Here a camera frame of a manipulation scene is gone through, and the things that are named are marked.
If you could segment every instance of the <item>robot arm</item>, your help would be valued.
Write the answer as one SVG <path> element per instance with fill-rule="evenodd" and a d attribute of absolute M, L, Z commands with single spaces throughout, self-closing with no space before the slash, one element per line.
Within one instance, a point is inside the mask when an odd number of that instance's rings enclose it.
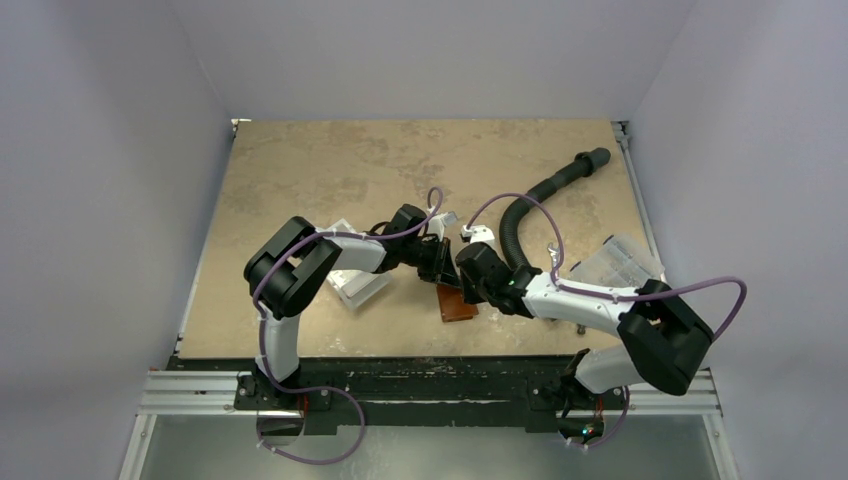
<path fill-rule="evenodd" d="M 395 233 L 420 225 L 427 214 L 412 205 L 401 207 L 385 233 Z M 459 287 L 459 277 L 450 255 L 450 240 L 444 238 L 444 226 L 456 216 L 445 213 L 434 216 L 428 230 L 435 233 L 407 235 L 390 240 L 368 240 L 329 236 L 319 238 L 295 254 L 297 266 L 285 262 L 261 292 L 260 307 L 267 342 L 267 360 L 278 381 L 294 373 L 299 365 L 297 337 L 301 312 L 312 302 L 321 284 L 333 270 L 360 270 L 383 273 L 404 263 L 416 267 L 418 276 L 430 283 Z M 315 232 L 328 231 L 314 227 L 302 217 L 293 217 L 250 259 L 244 278 L 251 295 L 284 252 Z M 266 376 L 264 362 L 256 364 Z"/>
<path fill-rule="evenodd" d="M 387 223 L 384 233 L 407 230 L 426 214 L 404 205 Z M 489 230 L 477 227 L 481 241 L 456 257 L 457 274 L 450 256 L 450 241 L 439 234 L 408 235 L 390 240 L 323 237 L 296 253 L 297 266 L 286 262 L 261 292 L 267 355 L 274 377 L 282 381 L 298 367 L 297 334 L 301 312 L 309 305 L 332 270 L 382 273 L 400 263 L 416 267 L 419 278 L 462 289 L 466 303 L 489 303 L 507 315 L 573 321 L 620 337 L 622 346 L 581 352 L 563 388 L 585 396 L 610 388 L 648 382 L 672 394 L 686 393 L 713 341 L 713 332 L 679 297 L 652 302 L 614 301 L 561 291 L 550 274 L 520 266 L 510 269 L 491 247 Z M 301 217 L 287 222 L 248 262 L 244 276 L 251 293 L 283 252 L 319 231 Z M 621 297 L 670 289 L 649 281 L 641 289 L 611 289 L 560 281 L 583 290 Z M 263 362 L 257 364 L 266 375 Z"/>
<path fill-rule="evenodd" d="M 507 315 L 569 320 L 621 338 L 621 346 L 577 357 L 574 379 L 586 390 L 599 394 L 648 382 L 671 395 L 686 393 L 714 335 L 680 297 L 634 302 L 566 293 L 549 272 L 525 266 L 512 270 L 487 242 L 472 242 L 456 257 L 466 303 L 487 302 Z M 657 280 L 640 289 L 558 283 L 614 298 L 671 289 Z"/>

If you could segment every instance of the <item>gray wall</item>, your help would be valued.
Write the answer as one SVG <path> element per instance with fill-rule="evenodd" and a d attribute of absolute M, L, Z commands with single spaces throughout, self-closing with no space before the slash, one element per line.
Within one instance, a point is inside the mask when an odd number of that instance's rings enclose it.
<path fill-rule="evenodd" d="M 632 123 L 670 278 L 750 285 L 713 355 L 747 479 L 845 477 L 846 32 L 841 0 L 700 1 Z"/>
<path fill-rule="evenodd" d="M 233 117 L 629 118 L 694 0 L 174 0 Z"/>
<path fill-rule="evenodd" d="M 0 478 L 115 478 L 229 148 L 168 3 L 0 6 Z"/>

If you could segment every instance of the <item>table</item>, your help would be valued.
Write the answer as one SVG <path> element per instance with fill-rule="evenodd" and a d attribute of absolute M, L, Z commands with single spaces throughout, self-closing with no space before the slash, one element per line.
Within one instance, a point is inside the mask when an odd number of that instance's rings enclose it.
<path fill-rule="evenodd" d="M 181 358 L 251 357 L 256 313 L 242 270 L 294 215 L 316 226 L 340 218 L 365 230 L 403 203 L 424 206 L 427 190 L 445 192 L 444 211 L 460 219 L 502 192 L 525 192 L 571 162 L 605 147 L 609 165 L 546 202 L 563 231 L 566 266 L 614 233 L 646 243 L 627 169 L 607 120 L 379 120 L 243 122 L 210 227 L 183 333 Z M 477 223 L 497 229 L 502 200 Z M 459 224 L 447 232 L 461 248 Z M 541 213 L 519 230 L 530 261 L 549 268 L 554 240 Z M 356 312 L 325 285 L 304 312 L 301 356 L 466 356 L 573 353 L 618 342 L 601 332 L 576 334 L 564 321 L 509 317 L 482 306 L 473 320 L 442 323 L 435 286 L 412 268 Z"/>

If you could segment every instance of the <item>black corrugated hose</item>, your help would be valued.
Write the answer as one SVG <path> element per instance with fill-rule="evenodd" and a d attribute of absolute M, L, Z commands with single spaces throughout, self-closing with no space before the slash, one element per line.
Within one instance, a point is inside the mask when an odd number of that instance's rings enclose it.
<path fill-rule="evenodd" d="M 609 163 L 609 159 L 610 152 L 606 148 L 596 148 L 591 152 L 578 153 L 573 162 L 561 168 L 550 178 L 539 182 L 527 192 L 527 195 L 542 203 L 560 188 L 580 177 L 592 175 L 599 168 Z M 498 229 L 501 249 L 506 258 L 506 263 L 512 269 L 516 269 L 520 265 L 531 266 L 530 261 L 527 260 L 521 250 L 521 243 L 518 241 L 518 224 L 521 223 L 521 219 L 527 215 L 531 208 L 533 208 L 533 204 L 519 198 L 507 207 L 503 217 L 501 217 L 501 224 Z"/>

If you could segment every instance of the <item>orange object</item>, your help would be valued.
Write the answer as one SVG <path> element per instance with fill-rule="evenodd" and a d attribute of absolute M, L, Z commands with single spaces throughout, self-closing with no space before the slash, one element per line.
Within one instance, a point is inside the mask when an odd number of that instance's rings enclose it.
<path fill-rule="evenodd" d="M 479 313 L 477 305 L 469 305 L 462 301 L 462 290 L 458 288 L 436 285 L 436 294 L 439 297 L 442 321 L 445 323 L 471 320 Z"/>

